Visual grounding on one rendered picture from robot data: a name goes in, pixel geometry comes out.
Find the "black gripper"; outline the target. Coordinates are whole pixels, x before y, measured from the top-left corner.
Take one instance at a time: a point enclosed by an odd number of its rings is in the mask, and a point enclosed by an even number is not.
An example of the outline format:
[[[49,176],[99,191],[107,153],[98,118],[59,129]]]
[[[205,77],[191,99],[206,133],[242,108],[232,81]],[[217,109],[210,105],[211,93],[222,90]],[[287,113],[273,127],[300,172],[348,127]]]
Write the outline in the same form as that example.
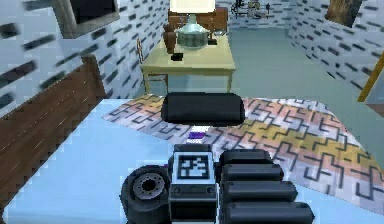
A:
[[[169,185],[168,171],[159,165],[140,167],[127,176],[120,194],[126,224],[171,224]]]

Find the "bed with wooden headboard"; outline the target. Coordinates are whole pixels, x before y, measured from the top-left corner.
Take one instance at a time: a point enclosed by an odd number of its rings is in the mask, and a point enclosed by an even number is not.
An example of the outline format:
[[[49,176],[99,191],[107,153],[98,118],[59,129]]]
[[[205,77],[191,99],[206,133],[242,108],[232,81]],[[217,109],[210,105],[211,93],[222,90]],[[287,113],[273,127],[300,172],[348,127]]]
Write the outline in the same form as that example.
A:
[[[103,116],[133,99],[107,97],[97,59],[0,119],[1,224],[125,224],[125,178],[163,165],[167,140]],[[314,224],[384,224],[384,215],[294,183]]]

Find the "small purple and white object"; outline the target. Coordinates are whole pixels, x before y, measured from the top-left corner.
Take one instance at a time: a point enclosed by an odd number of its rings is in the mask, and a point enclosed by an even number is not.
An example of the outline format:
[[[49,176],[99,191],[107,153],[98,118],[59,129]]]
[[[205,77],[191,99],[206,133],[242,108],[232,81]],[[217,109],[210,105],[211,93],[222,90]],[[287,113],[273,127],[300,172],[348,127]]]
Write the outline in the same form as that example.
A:
[[[190,130],[189,139],[203,139],[205,133],[209,130],[209,126],[193,126]]]

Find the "black pillow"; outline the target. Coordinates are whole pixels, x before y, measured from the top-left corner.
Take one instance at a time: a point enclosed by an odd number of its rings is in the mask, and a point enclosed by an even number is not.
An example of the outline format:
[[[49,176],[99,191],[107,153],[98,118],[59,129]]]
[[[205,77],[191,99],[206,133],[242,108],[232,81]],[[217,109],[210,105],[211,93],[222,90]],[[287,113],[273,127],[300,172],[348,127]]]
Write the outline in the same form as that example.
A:
[[[172,92],[164,98],[161,118],[172,124],[237,126],[245,120],[245,108],[234,93]]]

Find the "wooden chair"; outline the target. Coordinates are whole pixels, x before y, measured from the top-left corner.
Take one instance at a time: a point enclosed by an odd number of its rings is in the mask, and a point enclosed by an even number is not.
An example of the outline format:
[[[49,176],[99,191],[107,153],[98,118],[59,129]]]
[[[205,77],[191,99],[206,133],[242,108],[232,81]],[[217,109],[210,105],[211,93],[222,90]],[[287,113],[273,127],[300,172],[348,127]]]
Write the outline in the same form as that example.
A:
[[[150,82],[161,82],[163,81],[165,84],[165,90],[168,90],[168,75],[162,74],[162,73],[154,73],[153,71],[149,70],[148,66],[145,64],[143,52],[142,52],[142,43],[140,38],[136,39],[136,53],[139,58],[140,67],[143,73],[143,82],[144,82],[144,88],[145,93],[150,93]]]

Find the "pale yellow wooden table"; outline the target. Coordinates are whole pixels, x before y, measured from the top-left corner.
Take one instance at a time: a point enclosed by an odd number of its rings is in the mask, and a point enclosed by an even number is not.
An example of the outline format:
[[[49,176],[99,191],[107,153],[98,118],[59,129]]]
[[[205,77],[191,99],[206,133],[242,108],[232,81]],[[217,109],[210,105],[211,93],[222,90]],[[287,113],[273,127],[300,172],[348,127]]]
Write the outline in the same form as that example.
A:
[[[227,78],[226,91],[232,89],[232,76],[235,62],[231,53],[228,37],[217,36],[217,45],[207,45],[198,50],[175,47],[177,53],[183,53],[182,61],[172,61],[166,52],[164,41],[161,40],[145,59],[145,64],[154,73],[169,76],[202,75],[223,76]]]

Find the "patterned multicolour blanket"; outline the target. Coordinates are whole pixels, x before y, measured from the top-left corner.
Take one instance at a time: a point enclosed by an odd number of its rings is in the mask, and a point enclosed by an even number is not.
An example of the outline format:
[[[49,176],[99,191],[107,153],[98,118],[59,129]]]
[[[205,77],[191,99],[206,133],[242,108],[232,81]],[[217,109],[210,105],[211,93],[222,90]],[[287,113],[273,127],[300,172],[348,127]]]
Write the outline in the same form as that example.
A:
[[[193,126],[161,120],[163,99],[144,95],[103,118],[173,144],[210,144],[215,156],[231,149],[263,149],[292,182],[384,215],[384,169],[328,108],[317,101],[246,98],[246,120],[209,127],[189,139]]]

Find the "brown wooden vase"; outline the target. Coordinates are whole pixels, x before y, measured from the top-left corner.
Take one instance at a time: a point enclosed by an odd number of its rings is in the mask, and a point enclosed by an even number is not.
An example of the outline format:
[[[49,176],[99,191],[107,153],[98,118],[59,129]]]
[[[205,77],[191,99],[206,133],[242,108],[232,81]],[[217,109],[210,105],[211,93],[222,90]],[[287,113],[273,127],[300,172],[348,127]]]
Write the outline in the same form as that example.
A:
[[[163,41],[167,49],[167,53],[173,54],[176,45],[176,33],[174,32],[174,28],[170,24],[164,24],[163,28]]]

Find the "glass lamp with cream shade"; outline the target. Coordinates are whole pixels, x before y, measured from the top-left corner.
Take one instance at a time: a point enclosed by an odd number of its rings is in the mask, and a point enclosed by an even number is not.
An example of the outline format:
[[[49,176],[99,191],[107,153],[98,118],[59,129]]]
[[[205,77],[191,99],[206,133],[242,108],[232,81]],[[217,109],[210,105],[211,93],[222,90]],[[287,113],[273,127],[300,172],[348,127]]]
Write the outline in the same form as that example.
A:
[[[188,16],[187,23],[176,29],[177,44],[189,50],[197,50],[208,44],[210,31],[197,23],[197,15],[211,13],[215,0],[170,0],[170,11]]]

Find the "dark framed wall picture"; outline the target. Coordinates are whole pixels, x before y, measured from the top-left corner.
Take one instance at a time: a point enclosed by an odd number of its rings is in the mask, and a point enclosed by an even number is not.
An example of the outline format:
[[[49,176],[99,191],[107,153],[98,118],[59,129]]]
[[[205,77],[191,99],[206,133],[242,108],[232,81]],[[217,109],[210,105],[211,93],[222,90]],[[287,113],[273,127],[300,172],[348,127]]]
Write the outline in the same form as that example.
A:
[[[76,39],[120,19],[117,0],[52,0],[64,39]]]

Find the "black metal wall shelf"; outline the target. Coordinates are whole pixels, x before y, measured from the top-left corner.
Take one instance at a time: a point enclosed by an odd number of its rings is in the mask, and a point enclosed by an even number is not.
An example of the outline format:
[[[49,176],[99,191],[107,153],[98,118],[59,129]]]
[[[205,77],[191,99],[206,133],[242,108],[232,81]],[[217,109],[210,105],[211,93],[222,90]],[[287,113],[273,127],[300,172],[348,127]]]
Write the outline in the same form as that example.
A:
[[[235,18],[239,15],[254,19],[269,18],[270,4],[261,4],[260,0],[235,0],[231,5],[231,13]]]

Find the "yellow wooden door frame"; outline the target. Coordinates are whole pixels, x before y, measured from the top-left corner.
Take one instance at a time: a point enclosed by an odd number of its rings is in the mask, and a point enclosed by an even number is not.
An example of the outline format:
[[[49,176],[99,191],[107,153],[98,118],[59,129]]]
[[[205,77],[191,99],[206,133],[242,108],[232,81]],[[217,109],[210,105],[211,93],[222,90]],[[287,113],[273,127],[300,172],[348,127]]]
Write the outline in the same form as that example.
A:
[[[378,62],[376,63],[370,77],[365,83],[365,86],[361,90],[359,97],[357,98],[358,102],[364,102],[367,99],[369,93],[371,92],[383,68],[384,68],[384,51],[382,52]]]

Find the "brown framed wall picture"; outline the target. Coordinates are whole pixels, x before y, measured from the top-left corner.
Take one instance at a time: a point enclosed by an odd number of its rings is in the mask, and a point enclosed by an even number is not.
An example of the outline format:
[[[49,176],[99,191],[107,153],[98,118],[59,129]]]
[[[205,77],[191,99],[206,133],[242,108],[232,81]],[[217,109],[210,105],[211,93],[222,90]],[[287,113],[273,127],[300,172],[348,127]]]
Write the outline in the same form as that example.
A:
[[[362,0],[330,0],[325,19],[351,27],[361,4]]]

